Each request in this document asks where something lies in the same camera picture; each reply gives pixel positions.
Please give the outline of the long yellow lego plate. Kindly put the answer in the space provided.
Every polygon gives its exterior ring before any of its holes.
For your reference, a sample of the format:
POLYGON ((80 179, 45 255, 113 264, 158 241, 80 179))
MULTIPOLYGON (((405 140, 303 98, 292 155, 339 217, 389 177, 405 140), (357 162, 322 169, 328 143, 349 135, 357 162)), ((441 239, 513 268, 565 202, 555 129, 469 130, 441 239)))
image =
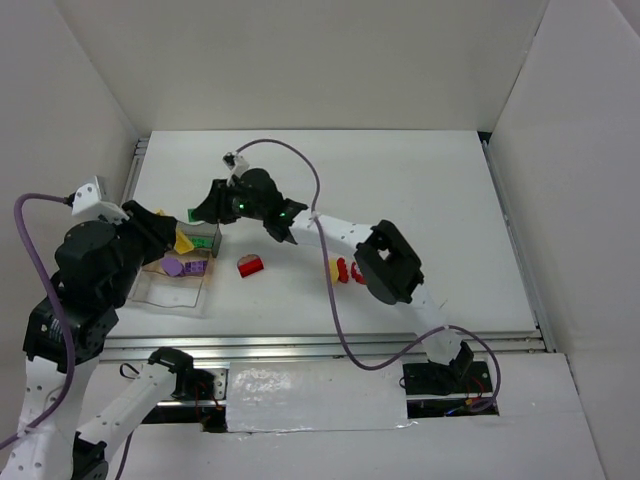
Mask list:
POLYGON ((181 230, 180 222, 175 217, 166 214, 162 209, 157 209, 154 214, 159 217, 156 231, 166 252, 184 255, 195 249, 193 242, 181 230))

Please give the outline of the purple rounded lego block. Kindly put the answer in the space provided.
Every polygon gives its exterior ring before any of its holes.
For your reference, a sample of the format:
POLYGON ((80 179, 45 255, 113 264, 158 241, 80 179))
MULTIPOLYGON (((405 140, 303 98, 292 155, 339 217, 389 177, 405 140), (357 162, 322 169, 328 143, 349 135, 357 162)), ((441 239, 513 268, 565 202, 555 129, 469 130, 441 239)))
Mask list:
POLYGON ((180 277, 184 274, 184 265, 174 257, 164 257, 160 262, 164 273, 169 277, 180 277))

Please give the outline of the green two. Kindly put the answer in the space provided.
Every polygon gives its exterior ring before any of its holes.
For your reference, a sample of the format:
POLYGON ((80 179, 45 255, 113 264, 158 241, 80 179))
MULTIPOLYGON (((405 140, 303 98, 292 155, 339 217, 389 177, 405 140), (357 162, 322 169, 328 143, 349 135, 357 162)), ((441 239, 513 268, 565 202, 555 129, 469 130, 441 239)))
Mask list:
POLYGON ((209 237, 192 237, 190 241, 197 249, 210 249, 213 245, 213 239, 209 237))

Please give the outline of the purple lego brick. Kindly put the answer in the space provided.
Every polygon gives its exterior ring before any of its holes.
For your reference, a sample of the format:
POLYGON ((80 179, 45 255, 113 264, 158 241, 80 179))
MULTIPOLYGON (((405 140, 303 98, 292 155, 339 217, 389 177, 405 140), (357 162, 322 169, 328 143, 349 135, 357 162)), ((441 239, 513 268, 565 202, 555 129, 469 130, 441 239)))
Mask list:
POLYGON ((183 274, 185 276, 203 276, 208 266, 207 260, 187 261, 183 265, 183 274))

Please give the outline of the red brick with cupcake print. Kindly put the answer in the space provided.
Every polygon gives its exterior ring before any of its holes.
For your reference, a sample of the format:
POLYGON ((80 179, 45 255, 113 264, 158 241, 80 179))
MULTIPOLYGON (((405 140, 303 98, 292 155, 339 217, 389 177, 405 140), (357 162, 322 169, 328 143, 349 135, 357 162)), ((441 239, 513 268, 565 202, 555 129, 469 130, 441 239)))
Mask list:
POLYGON ((237 261, 237 270, 242 278, 246 278, 264 269, 264 263, 259 255, 248 254, 237 261))

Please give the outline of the yellow lego brick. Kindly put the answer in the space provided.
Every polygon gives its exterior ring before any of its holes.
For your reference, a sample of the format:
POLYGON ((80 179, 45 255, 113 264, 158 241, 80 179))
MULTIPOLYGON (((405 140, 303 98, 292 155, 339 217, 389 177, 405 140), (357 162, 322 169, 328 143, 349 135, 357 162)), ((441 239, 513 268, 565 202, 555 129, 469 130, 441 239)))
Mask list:
POLYGON ((330 258, 328 261, 329 277, 332 285, 335 285, 339 281, 340 272, 336 258, 330 258))

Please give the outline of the red lego brick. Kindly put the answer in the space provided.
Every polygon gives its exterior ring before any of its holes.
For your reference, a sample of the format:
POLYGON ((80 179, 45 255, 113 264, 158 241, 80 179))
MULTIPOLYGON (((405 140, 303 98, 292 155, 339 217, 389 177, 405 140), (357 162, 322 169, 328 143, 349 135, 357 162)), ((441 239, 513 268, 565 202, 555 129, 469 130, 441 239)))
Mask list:
POLYGON ((340 283, 347 283, 350 276, 346 260, 343 257, 338 258, 336 260, 336 266, 338 270, 338 281, 340 283))

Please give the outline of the red flower print block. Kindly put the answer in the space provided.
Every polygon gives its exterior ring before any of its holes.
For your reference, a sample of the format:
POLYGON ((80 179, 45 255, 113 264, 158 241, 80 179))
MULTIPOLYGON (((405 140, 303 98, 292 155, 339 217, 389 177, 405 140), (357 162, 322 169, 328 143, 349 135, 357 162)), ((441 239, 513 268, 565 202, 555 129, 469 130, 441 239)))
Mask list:
POLYGON ((362 284, 362 285, 366 284, 366 280, 358 264, 355 261, 351 263, 351 277, 353 278, 354 281, 356 281, 359 284, 362 284))

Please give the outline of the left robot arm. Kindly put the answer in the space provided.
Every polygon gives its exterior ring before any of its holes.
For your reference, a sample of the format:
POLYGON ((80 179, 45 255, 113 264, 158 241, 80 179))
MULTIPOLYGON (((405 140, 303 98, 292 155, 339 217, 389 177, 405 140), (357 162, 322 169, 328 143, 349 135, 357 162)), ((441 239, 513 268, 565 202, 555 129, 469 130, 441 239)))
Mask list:
POLYGON ((90 422, 78 423, 84 395, 141 268, 176 242, 177 221, 134 201, 124 217, 85 220, 64 236, 53 275, 40 274, 46 296, 32 310, 23 351, 27 383, 19 427, 2 441, 11 453, 4 479, 104 479, 120 447, 168 396, 193 391, 194 360, 154 351, 127 389, 90 422))

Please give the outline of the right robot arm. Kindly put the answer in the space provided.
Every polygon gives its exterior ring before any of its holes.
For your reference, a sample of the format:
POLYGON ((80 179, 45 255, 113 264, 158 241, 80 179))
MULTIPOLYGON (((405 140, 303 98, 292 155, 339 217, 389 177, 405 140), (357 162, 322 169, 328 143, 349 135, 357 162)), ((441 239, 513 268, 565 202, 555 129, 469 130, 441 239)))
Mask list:
POLYGON ((353 259, 374 298, 397 307, 405 318, 430 332, 421 342, 436 378, 458 384, 467 374, 473 353, 455 329, 445 325, 424 283, 418 254, 392 222, 363 225, 318 214, 284 197, 261 168, 214 180, 204 201, 192 210, 192 218, 210 224, 254 219, 279 243, 315 246, 353 259))

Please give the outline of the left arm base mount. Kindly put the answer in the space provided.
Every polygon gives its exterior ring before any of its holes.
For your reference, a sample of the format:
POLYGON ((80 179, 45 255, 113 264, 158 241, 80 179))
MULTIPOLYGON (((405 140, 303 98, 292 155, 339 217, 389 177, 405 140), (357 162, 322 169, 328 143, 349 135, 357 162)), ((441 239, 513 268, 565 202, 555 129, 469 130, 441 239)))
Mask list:
POLYGON ((168 400, 156 404, 142 424, 198 425, 206 433, 225 433, 227 372, 211 373, 194 366, 187 353, 160 347, 148 358, 147 365, 161 365, 177 375, 177 385, 168 400))

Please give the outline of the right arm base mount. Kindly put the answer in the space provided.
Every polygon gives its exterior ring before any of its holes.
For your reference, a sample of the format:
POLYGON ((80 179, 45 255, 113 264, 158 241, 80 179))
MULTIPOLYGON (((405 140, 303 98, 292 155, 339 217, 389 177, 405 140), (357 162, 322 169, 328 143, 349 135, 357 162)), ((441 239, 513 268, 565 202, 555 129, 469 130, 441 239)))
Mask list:
POLYGON ((448 366, 435 362, 402 365, 399 386, 409 419, 497 415, 494 382, 485 361, 475 360, 466 342, 448 366))

